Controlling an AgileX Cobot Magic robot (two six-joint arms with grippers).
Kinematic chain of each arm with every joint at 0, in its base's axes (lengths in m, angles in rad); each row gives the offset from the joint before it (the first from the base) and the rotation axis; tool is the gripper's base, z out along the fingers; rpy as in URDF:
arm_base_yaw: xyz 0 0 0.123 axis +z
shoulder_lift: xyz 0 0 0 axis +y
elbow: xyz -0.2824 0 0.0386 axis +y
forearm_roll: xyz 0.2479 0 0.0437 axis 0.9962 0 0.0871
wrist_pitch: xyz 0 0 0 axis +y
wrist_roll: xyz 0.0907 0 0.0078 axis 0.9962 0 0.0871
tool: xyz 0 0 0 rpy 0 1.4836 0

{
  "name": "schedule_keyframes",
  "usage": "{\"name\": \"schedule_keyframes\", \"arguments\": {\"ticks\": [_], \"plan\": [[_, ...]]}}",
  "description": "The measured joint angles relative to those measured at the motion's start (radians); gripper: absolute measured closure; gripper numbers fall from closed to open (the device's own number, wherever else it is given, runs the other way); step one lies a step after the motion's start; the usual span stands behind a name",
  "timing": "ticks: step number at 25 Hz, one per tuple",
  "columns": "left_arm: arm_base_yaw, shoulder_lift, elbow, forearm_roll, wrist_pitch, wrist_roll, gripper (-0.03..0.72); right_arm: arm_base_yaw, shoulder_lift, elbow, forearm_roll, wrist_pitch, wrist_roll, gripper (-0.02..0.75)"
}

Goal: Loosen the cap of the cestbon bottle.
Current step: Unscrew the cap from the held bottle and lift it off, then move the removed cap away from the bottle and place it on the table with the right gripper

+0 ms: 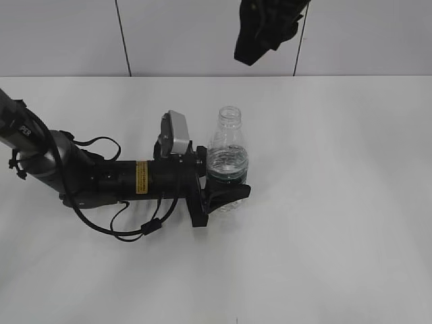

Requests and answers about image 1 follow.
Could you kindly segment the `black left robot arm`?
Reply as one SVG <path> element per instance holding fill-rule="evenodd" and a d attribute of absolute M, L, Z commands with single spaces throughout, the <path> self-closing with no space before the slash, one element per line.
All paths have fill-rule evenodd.
<path fill-rule="evenodd" d="M 150 161 L 106 159 L 69 132 L 49 130 L 25 102 L 1 94 L 1 141 L 11 148 L 9 167 L 54 189 L 80 212 L 133 200 L 185 200 L 192 225 L 204 227 L 216 209 L 250 195 L 242 180 L 210 177 L 207 149 L 193 146 L 186 118 L 168 111 Z"/>

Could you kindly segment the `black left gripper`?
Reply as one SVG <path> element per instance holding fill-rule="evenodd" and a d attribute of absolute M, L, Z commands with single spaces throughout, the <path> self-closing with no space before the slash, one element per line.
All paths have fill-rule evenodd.
<path fill-rule="evenodd" d="M 161 156 L 159 143 L 153 152 L 153 193 L 160 199 L 172 199 L 166 214 L 161 218 L 164 223 L 179 201 L 186 200 L 188 212 L 194 227 L 205 227 L 213 211 L 250 196 L 251 187 L 247 184 L 222 184 L 209 182 L 205 194 L 200 179 L 207 173 L 207 148 L 192 143 L 184 155 Z"/>

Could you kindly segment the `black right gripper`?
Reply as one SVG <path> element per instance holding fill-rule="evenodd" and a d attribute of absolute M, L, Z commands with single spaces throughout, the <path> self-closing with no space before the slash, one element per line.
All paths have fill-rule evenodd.
<path fill-rule="evenodd" d="M 234 59 L 254 65 L 268 50 L 275 51 L 294 38 L 308 4 L 300 0 L 241 1 Z"/>

